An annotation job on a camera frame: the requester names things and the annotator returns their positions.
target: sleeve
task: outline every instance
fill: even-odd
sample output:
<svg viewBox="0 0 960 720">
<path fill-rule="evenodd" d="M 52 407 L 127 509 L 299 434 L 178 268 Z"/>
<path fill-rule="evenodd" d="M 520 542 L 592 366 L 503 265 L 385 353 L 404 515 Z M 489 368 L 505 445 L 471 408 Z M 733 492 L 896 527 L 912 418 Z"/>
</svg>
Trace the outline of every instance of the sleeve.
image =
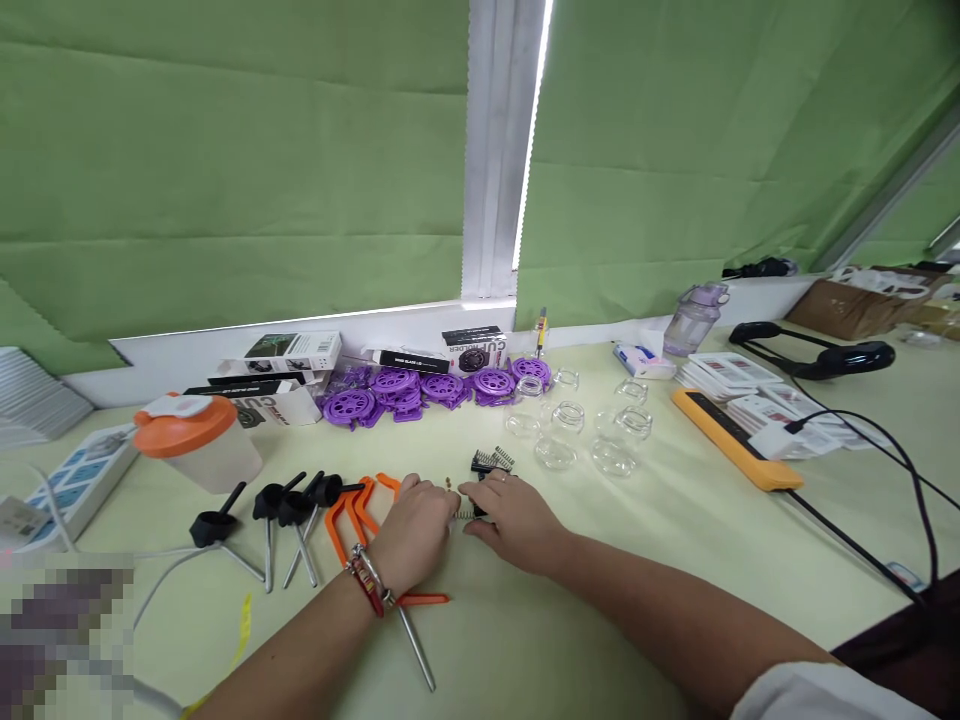
<svg viewBox="0 0 960 720">
<path fill-rule="evenodd" d="M 841 665 L 786 663 L 750 686 L 731 720 L 936 720 Z"/>
</svg>

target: yellow tag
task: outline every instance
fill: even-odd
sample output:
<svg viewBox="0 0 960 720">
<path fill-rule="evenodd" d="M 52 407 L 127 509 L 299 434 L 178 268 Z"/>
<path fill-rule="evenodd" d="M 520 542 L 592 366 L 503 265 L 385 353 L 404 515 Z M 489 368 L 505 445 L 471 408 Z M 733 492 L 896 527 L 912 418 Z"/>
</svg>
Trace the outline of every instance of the yellow tag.
<svg viewBox="0 0 960 720">
<path fill-rule="evenodd" d="M 227 670 L 227 675 L 232 673 L 237 665 L 240 664 L 243 651 L 247 649 L 247 641 L 250 639 L 250 603 L 252 601 L 253 595 L 247 593 L 247 599 L 243 601 L 243 609 L 240 611 L 240 643 L 237 645 L 237 651 L 233 654 L 233 660 L 230 661 L 230 669 Z M 180 716 L 180 720 L 187 720 L 187 718 L 193 715 L 197 709 L 207 701 L 208 697 L 210 697 L 210 693 L 207 693 L 193 705 L 187 707 Z"/>
</svg>

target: orange lid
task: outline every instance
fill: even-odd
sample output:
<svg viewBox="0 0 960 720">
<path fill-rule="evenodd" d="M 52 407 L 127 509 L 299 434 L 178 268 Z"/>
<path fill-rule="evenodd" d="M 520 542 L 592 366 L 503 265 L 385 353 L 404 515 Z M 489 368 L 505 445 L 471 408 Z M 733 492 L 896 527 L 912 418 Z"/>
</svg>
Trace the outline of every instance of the orange lid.
<svg viewBox="0 0 960 720">
<path fill-rule="evenodd" d="M 168 393 L 133 416 L 140 427 L 133 444 L 147 457 L 178 457 L 213 442 L 236 419 L 237 409 L 220 395 Z"/>
</svg>

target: stack of paper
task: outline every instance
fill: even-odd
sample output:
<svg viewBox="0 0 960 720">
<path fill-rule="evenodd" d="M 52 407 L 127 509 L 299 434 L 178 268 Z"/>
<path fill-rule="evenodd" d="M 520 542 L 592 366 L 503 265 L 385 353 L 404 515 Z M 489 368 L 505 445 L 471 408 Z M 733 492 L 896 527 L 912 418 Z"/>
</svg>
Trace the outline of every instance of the stack of paper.
<svg viewBox="0 0 960 720">
<path fill-rule="evenodd" d="M 801 418 L 800 415 L 782 405 L 756 395 L 731 400 L 727 403 L 726 413 L 751 435 L 756 435 L 768 425 L 775 423 L 786 425 Z M 805 460 L 826 455 L 841 447 L 838 440 L 825 433 L 821 426 L 814 425 L 812 421 L 797 433 L 797 440 L 803 447 L 787 455 L 786 460 Z"/>
<path fill-rule="evenodd" d="M 789 385 L 763 385 L 760 388 L 760 394 L 786 410 L 789 410 L 797 418 L 805 418 L 825 409 L 820 403 L 814 402 L 799 390 Z M 810 421 L 811 425 L 815 425 L 818 430 L 829 435 L 847 450 L 864 450 L 873 447 L 869 440 L 865 440 L 858 435 L 847 423 L 850 423 L 857 431 L 866 435 L 870 440 L 880 445 L 880 447 L 888 447 L 890 445 L 890 441 L 872 427 L 852 418 L 827 413 L 825 415 L 819 415 Z"/>
<path fill-rule="evenodd" d="M 92 411 L 19 348 L 0 348 L 0 450 L 55 440 Z"/>
<path fill-rule="evenodd" d="M 765 384 L 783 380 L 737 353 L 694 353 L 677 374 L 680 384 L 697 388 L 715 403 L 755 395 Z"/>
</svg>

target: power strip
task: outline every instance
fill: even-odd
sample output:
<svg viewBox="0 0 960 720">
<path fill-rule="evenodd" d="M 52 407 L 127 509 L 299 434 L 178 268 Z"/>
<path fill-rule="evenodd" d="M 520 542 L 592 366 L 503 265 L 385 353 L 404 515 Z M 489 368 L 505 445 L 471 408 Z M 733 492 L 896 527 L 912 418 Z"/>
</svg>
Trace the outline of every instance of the power strip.
<svg viewBox="0 0 960 720">
<path fill-rule="evenodd" d="M 135 429 L 136 425 L 127 423 L 91 433 L 48 478 L 71 540 L 80 537 L 139 454 L 133 446 Z M 26 503 L 50 512 L 43 485 Z M 33 540 L 14 552 L 65 552 L 66 543 L 56 527 L 49 520 Z"/>
<path fill-rule="evenodd" d="M 761 490 L 803 487 L 802 477 L 785 463 L 763 457 L 750 444 L 750 434 L 699 390 L 680 388 L 673 402 Z"/>
</svg>

